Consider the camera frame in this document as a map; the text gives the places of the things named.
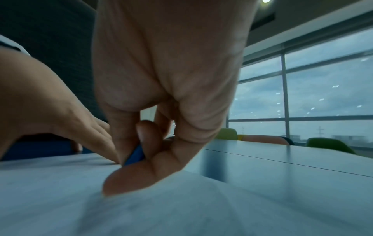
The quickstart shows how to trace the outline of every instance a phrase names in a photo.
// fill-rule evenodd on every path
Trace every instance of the person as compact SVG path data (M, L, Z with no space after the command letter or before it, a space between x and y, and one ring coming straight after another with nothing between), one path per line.
M148 187L181 170L219 132L234 98L256 0L99 1L94 90L123 164L105 195ZM157 105L154 122L140 111ZM165 140L175 120L175 138Z
M28 53L0 47L0 91L0 159L23 135L53 133L118 162L109 125Z

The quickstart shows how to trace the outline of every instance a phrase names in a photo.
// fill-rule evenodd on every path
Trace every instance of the green chair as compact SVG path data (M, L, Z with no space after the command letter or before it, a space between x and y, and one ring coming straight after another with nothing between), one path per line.
M332 138L309 138L307 140L306 147L331 149L356 155L356 152L344 142Z
M231 128L221 128L216 139L237 140L237 131Z

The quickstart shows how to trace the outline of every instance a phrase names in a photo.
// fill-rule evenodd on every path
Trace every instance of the person's left hand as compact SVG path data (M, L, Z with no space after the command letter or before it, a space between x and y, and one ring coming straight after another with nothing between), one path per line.
M23 135L53 133L118 163L109 125L40 61L0 48L0 91L0 158Z

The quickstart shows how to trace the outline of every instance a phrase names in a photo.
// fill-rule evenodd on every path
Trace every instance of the blue object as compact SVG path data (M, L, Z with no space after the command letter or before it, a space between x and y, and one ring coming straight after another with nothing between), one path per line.
M136 162L142 161L145 159L145 155L143 152L143 148L141 144L139 144L136 149L133 151L131 156L127 159L127 161L124 163L125 166L134 164Z

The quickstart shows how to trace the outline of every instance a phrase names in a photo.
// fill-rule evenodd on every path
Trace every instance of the large window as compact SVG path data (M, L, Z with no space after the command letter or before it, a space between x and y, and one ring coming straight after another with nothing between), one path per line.
M228 127L373 147L372 42L368 29L243 67Z

